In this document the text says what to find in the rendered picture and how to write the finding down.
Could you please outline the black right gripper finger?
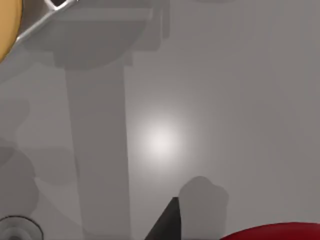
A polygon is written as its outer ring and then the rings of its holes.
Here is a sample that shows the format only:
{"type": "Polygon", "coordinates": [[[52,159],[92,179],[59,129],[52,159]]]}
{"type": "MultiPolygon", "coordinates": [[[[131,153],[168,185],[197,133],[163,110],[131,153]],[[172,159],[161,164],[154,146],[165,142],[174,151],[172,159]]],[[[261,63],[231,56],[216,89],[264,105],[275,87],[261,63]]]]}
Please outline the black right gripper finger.
{"type": "Polygon", "coordinates": [[[181,240],[181,211],[177,196],[170,200],[144,240],[181,240]]]}

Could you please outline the red round object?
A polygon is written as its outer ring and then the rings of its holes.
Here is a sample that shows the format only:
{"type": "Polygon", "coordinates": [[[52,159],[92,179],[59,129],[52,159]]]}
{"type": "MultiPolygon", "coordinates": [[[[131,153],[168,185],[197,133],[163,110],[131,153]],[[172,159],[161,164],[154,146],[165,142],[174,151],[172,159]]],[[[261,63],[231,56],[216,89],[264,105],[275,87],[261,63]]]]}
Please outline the red round object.
{"type": "Polygon", "coordinates": [[[231,233],[220,240],[320,240],[320,223],[265,224],[231,233]]]}

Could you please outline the grey round metal object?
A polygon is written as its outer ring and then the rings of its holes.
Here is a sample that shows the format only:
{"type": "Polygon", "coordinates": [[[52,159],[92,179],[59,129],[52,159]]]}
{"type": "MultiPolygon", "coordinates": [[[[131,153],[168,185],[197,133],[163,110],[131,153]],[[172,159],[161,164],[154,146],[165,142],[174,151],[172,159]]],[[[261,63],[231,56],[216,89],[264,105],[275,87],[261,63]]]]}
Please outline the grey round metal object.
{"type": "Polygon", "coordinates": [[[0,240],[44,240],[44,233],[34,220],[11,215],[0,219],[0,240]]]}

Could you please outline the yellow round object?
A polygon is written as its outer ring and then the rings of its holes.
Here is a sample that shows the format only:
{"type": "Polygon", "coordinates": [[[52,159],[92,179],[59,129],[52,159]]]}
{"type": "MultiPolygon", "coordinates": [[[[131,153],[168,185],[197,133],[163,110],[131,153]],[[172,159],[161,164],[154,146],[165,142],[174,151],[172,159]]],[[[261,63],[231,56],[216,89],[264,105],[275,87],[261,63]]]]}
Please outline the yellow round object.
{"type": "Polygon", "coordinates": [[[16,42],[23,14],[23,0],[0,0],[0,63],[16,42]]]}

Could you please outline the silver metal frame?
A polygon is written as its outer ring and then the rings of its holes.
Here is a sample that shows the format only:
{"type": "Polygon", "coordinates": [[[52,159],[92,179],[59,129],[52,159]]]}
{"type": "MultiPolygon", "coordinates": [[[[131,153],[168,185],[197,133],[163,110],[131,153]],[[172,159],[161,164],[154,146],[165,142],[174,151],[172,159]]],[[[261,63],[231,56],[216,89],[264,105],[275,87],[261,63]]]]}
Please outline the silver metal frame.
{"type": "Polygon", "coordinates": [[[20,44],[57,14],[79,0],[22,0],[22,17],[15,45],[20,44]]]}

